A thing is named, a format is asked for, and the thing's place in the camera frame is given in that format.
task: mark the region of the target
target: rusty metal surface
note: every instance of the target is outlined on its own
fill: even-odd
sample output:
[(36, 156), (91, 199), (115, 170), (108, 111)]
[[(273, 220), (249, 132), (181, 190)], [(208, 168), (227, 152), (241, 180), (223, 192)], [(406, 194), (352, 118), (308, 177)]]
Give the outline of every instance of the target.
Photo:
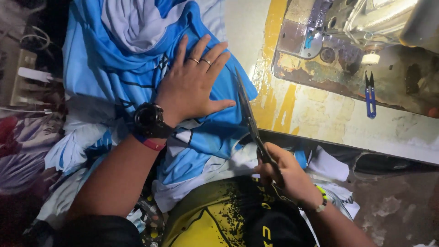
[(422, 48), (389, 46), (375, 66), (361, 66), (362, 50), (347, 41), (325, 36), (323, 48), (313, 59), (297, 54), (304, 36), (302, 24), (282, 28), (274, 54), (277, 78), (364, 100), (364, 72), (373, 71), (377, 104), (427, 115), (439, 106), (439, 59)]

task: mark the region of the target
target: left hand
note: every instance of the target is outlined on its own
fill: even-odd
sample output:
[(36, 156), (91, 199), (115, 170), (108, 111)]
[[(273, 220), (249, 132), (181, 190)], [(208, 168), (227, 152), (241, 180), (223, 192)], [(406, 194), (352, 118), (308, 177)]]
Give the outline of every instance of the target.
[(188, 37), (184, 35), (171, 71), (160, 83), (155, 100), (155, 103), (163, 108), (165, 123), (172, 127), (183, 120), (203, 117), (236, 105), (231, 99), (218, 101), (209, 99), (213, 83), (230, 58), (230, 52), (223, 53), (228, 43), (217, 44), (203, 57), (212, 63), (210, 66), (201, 60), (210, 36), (204, 35), (190, 54), (190, 58), (198, 60), (199, 63), (191, 59), (184, 61), (187, 41)]

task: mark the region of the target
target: gold ring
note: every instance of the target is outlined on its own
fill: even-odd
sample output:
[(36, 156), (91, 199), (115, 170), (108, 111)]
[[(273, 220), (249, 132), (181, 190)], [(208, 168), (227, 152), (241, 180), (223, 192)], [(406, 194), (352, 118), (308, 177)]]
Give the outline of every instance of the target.
[(207, 59), (205, 59), (205, 58), (201, 58), (200, 60), (201, 60), (201, 61), (205, 61), (206, 63), (209, 64), (209, 66), (212, 66), (212, 63), (211, 63), (209, 60), (207, 60)]
[(190, 60), (192, 60), (192, 61), (195, 61), (195, 62), (197, 62), (197, 63), (200, 63), (200, 61), (198, 61), (198, 60), (195, 59), (195, 58), (187, 58), (187, 59), (190, 59)]

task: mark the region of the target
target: thread snips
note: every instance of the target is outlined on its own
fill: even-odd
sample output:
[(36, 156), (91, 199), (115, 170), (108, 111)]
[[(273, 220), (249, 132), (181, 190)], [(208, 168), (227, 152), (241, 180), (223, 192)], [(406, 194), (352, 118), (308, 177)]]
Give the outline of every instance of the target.
[(366, 108), (367, 116), (374, 119), (377, 116), (376, 101), (375, 101), (375, 87), (374, 87), (374, 74), (371, 72), (371, 79), (367, 77), (367, 71), (365, 72), (365, 95), (366, 95)]

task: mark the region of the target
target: blue fabric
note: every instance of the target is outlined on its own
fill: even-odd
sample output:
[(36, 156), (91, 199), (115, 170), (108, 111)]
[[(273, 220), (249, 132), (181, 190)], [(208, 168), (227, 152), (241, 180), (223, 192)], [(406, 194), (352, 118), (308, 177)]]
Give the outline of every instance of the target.
[[(156, 1), (160, 13), (165, 15), (171, 6), (182, 2)], [(69, 10), (69, 21), (64, 52), (64, 83), (68, 94), (82, 94), (100, 98), (122, 105), (128, 113), (144, 102), (152, 102), (156, 97), (160, 80), (168, 66), (172, 66), (180, 38), (187, 34), (189, 42), (187, 55), (192, 47), (205, 34), (212, 36), (205, 52), (219, 41), (202, 24), (200, 11), (196, 2), (188, 2), (180, 19), (167, 27), (163, 38), (148, 52), (129, 53), (113, 42), (101, 21), (103, 0), (74, 0)], [(257, 95), (245, 71), (231, 56), (224, 69), (216, 79), (211, 100), (233, 99), (239, 102), (236, 88), (237, 67), (242, 75), (250, 99)], [(247, 127), (239, 126), (241, 122), (239, 104), (223, 111), (198, 119), (203, 124), (192, 129), (193, 136), (189, 147), (172, 160), (165, 160), (158, 170), (158, 177), (169, 183), (185, 179), (185, 175), (200, 174), (205, 158), (198, 162), (198, 155), (215, 155), (230, 158), (233, 145), (238, 138), (248, 132)], [(169, 174), (168, 168), (178, 168), (192, 160), (193, 169), (181, 174)]]

